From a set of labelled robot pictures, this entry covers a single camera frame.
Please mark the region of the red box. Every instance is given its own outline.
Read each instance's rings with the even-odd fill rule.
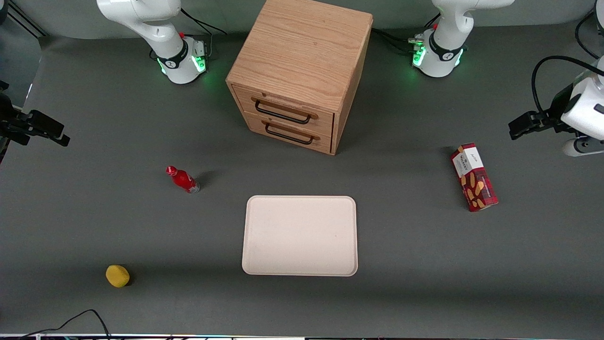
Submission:
[[[451,155],[451,162],[471,212],[499,203],[474,143],[461,145]]]

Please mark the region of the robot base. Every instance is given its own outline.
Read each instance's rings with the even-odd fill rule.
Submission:
[[[205,58],[205,45],[203,41],[197,41],[191,37],[183,38],[188,44],[188,55],[178,68],[164,67],[160,61],[161,71],[176,84],[186,84],[194,81],[205,72],[207,60]]]
[[[451,73],[453,68],[459,64],[463,50],[461,50],[457,56],[452,56],[451,60],[440,60],[439,55],[432,50],[430,44],[426,43],[432,32],[434,32],[434,30],[430,28],[415,35],[415,40],[423,41],[424,43],[413,56],[413,66],[419,68],[427,76],[441,78]]]
[[[604,152],[604,141],[591,137],[571,139],[564,143],[562,152],[571,157],[601,154]]]

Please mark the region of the cabinet top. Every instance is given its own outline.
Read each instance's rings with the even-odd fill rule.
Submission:
[[[311,0],[267,0],[227,82],[339,111],[373,17]]]

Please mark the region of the green led light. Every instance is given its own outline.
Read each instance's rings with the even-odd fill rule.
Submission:
[[[204,57],[191,56],[191,60],[195,64],[195,67],[197,68],[198,72],[201,73],[201,72],[205,71],[205,58]]]
[[[418,66],[422,64],[423,57],[426,55],[426,48],[422,46],[417,52],[416,55],[413,56],[413,64]]]
[[[459,51],[459,55],[457,56],[457,61],[455,62],[455,66],[459,65],[459,60],[461,59],[461,54],[463,53],[463,48]]]
[[[157,58],[157,63],[159,64],[159,67],[161,67],[161,72],[165,74],[164,66],[161,64],[161,61],[159,61],[159,58]]]

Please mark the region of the gray wall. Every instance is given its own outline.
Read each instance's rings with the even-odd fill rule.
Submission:
[[[12,19],[0,25],[0,80],[14,105],[23,106],[41,55],[37,39]]]
[[[372,13],[374,27],[419,27],[437,10],[429,0],[322,0]],[[136,36],[110,22],[95,0],[16,0],[49,33],[71,38],[125,38]],[[264,0],[182,0],[182,6],[200,20],[228,32],[249,31]],[[510,7],[477,11],[479,26],[559,24],[583,16],[594,0],[516,0]],[[178,30],[199,33],[199,27],[179,15],[172,20]]]

